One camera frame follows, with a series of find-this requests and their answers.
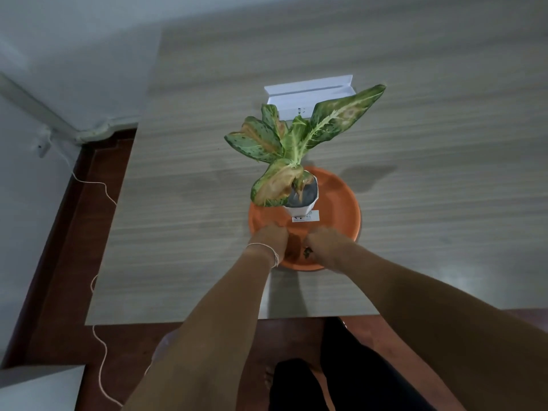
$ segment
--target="person's left arm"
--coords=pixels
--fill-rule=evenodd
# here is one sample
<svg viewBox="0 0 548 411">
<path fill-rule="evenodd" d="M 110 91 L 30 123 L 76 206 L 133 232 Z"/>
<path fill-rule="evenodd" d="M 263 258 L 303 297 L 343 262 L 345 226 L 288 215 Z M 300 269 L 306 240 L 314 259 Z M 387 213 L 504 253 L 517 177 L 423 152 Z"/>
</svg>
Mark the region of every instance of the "person's left arm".
<svg viewBox="0 0 548 411">
<path fill-rule="evenodd" d="M 283 258 L 287 229 L 271 225 L 250 240 Z M 129 397 L 126 411 L 234 410 L 257 326 L 266 279 L 275 263 L 263 245 L 245 248 L 202 298 Z"/>
</svg>

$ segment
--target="green leaf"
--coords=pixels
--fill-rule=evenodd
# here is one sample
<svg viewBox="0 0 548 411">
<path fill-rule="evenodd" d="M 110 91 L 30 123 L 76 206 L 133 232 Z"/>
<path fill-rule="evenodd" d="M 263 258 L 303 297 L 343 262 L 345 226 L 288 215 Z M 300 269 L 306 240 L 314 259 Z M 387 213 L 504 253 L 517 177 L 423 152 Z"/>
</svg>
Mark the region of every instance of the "green leaf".
<svg viewBox="0 0 548 411">
<path fill-rule="evenodd" d="M 311 172 L 307 172 L 306 170 L 303 171 L 303 174 L 293 181 L 293 189 L 295 189 L 295 193 L 297 193 L 297 196 L 299 196 L 299 201 L 303 201 L 303 190 L 306 185 L 311 184 L 314 181 L 314 176 Z"/>
<path fill-rule="evenodd" d="M 350 128 L 385 89 L 385 85 L 377 85 L 353 96 L 317 103 L 310 117 L 312 128 L 303 144 L 303 154 Z"/>
<path fill-rule="evenodd" d="M 278 136 L 255 117 L 247 117 L 242 129 L 225 135 L 225 140 L 234 150 L 260 162 L 272 163 L 283 155 Z"/>
<path fill-rule="evenodd" d="M 279 120 L 278 108 L 276 105 L 267 105 L 266 103 L 261 106 L 261 112 L 263 114 L 263 122 L 276 133 L 280 140 L 283 140 L 285 134 L 287 134 L 288 128 L 285 121 Z"/>
<path fill-rule="evenodd" d="M 301 155 L 303 141 L 305 140 L 306 135 L 309 133 L 309 131 L 309 122 L 300 115 L 297 115 L 293 119 L 291 128 L 282 140 L 284 158 L 288 158 L 297 163 L 301 162 L 301 158 L 303 157 Z"/>
<path fill-rule="evenodd" d="M 303 167 L 282 158 L 266 169 L 251 187 L 251 200 L 258 206 L 282 206 L 287 203 L 293 180 L 303 174 Z"/>
</svg>

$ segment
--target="orange plate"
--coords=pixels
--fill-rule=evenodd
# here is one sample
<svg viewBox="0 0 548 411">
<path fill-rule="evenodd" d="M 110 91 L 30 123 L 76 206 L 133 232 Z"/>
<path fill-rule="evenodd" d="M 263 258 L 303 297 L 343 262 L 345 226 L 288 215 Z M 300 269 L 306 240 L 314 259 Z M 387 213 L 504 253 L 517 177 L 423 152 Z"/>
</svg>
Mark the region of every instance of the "orange plate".
<svg viewBox="0 0 548 411">
<path fill-rule="evenodd" d="M 315 271 L 323 267 L 304 257 L 302 242 L 308 231 L 320 225 L 330 226 L 355 241 L 360 232 L 361 216 L 356 196 L 344 181 L 318 167 L 305 169 L 318 179 L 319 199 L 312 210 L 319 210 L 319 221 L 293 223 L 283 207 L 261 207 L 251 202 L 248 222 L 252 234 L 269 223 L 285 225 L 289 230 L 289 241 L 284 261 L 280 264 L 297 271 Z"/>
</svg>

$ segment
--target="hand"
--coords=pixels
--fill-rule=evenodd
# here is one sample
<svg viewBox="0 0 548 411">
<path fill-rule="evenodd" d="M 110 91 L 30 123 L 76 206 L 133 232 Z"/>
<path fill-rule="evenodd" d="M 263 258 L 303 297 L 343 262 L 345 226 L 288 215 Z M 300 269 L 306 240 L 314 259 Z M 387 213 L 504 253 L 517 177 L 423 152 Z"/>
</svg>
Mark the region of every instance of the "hand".
<svg viewBox="0 0 548 411">
<path fill-rule="evenodd" d="M 309 232 L 304 245 L 312 249 L 312 259 L 327 269 L 338 271 L 340 256 L 344 255 L 346 248 L 356 243 L 335 228 L 320 226 Z"/>
<path fill-rule="evenodd" d="M 287 231 L 287 228 L 271 224 L 253 234 L 249 243 L 258 242 L 268 245 L 276 251 L 276 254 L 279 256 L 279 262 L 282 262 L 288 237 L 289 232 Z M 251 245 L 245 249 L 244 253 L 264 254 L 269 258 L 271 266 L 274 266 L 276 263 L 274 253 L 270 248 L 267 248 L 264 245 Z"/>
</svg>

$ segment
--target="plant pot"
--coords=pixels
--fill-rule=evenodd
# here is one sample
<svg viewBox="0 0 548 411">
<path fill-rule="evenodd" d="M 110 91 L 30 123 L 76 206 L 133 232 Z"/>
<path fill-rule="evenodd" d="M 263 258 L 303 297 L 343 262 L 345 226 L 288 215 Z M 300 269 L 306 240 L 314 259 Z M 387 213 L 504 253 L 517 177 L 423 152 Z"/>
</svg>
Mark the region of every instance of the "plant pot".
<svg viewBox="0 0 548 411">
<path fill-rule="evenodd" d="M 314 181 L 306 185 L 303 190 L 303 201 L 299 201 L 299 197 L 295 191 L 291 191 L 287 205 L 283 208 L 290 214 L 291 217 L 306 216 L 314 207 L 319 197 L 318 179 L 314 176 Z"/>
</svg>

